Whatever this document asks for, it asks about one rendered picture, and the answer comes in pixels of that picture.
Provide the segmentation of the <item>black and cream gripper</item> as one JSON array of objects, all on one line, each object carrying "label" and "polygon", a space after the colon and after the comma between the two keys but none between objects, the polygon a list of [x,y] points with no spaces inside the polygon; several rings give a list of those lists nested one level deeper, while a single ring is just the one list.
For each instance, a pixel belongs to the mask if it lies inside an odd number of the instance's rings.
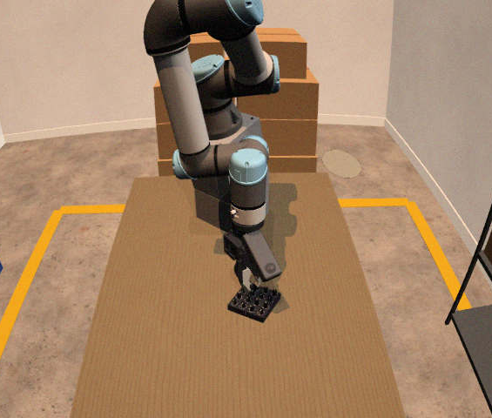
[{"label": "black and cream gripper", "polygon": [[[250,260],[246,249],[244,248],[240,238],[242,235],[250,232],[254,232],[259,230],[263,225],[264,225],[264,220],[261,221],[259,224],[255,226],[242,226],[237,224],[233,219],[232,219],[232,224],[233,224],[233,229],[229,231],[229,233],[224,234],[224,252],[232,259],[236,260],[236,263],[234,265],[233,271],[239,278],[239,283],[242,286],[244,292],[248,295],[251,292],[250,289],[250,275],[251,272],[255,278],[255,281],[253,283],[253,291],[256,292],[259,284],[261,282],[261,279],[252,263]],[[240,229],[237,230],[237,229]],[[242,232],[242,231],[250,231],[250,232]],[[236,251],[234,251],[234,250]],[[243,258],[242,258],[243,257]]]}]

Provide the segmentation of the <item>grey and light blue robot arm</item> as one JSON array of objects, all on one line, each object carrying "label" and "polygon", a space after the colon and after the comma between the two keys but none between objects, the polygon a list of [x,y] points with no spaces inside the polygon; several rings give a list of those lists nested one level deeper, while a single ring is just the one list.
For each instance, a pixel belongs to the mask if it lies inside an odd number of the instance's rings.
[{"label": "grey and light blue robot arm", "polygon": [[[178,179],[230,176],[231,216],[242,226],[266,216],[268,146],[256,135],[223,145],[209,140],[230,137],[243,125],[231,98],[280,90],[278,58],[262,54],[255,30],[263,20],[261,0],[155,0],[144,27],[178,147],[173,172]],[[230,60],[210,55],[191,63],[190,35],[203,32],[222,41]],[[260,229],[240,240],[262,282],[282,274]]]}]

